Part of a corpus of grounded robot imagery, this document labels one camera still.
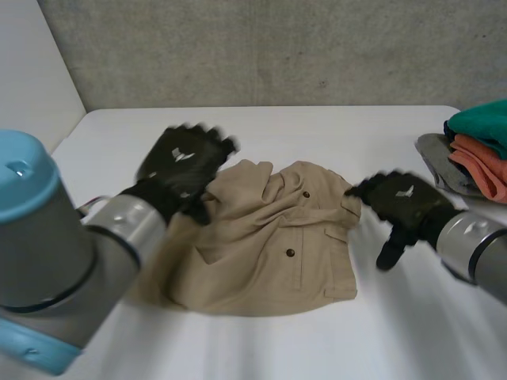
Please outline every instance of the green towel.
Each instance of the green towel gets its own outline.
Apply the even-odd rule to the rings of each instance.
[[[507,100],[494,101],[456,113],[448,121],[456,133],[469,135],[507,160]]]

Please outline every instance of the gray concrete wall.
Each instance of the gray concrete wall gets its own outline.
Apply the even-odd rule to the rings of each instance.
[[[39,0],[86,108],[507,97],[505,0]]]

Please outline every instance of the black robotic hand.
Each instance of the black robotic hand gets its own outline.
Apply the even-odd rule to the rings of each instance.
[[[459,214],[451,202],[433,186],[409,173],[379,173],[345,192],[361,198],[381,220],[393,225],[391,236],[377,258],[377,268],[384,271],[395,266],[405,251],[418,240],[435,248],[441,222]]]
[[[199,124],[169,127],[139,167],[135,193],[130,189],[124,193],[149,198],[146,200],[155,203],[167,221],[176,211],[183,211],[198,223],[208,224],[200,197],[235,151],[233,140],[222,140],[216,128],[205,131]]]

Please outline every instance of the khaki shirt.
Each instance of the khaki shirt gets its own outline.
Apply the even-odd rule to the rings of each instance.
[[[347,231],[360,202],[336,173],[296,162],[241,161],[208,186],[209,226],[176,215],[169,239],[140,280],[163,306],[213,314],[299,313],[356,297]]]

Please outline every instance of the white tabletop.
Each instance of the white tabletop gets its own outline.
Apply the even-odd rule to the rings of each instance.
[[[228,165],[247,158],[271,161],[278,170],[303,160],[351,183],[395,168],[432,180],[414,141],[442,131],[456,112],[444,106],[102,110],[87,115],[54,158],[74,202],[83,203],[131,185],[167,126],[206,121],[241,143]],[[492,215],[502,212],[489,207]],[[387,226],[365,210],[350,233],[356,299],[308,313],[213,317],[126,297],[61,378],[505,379],[507,308],[453,279],[422,243],[392,271],[378,272],[375,259],[387,235]]]

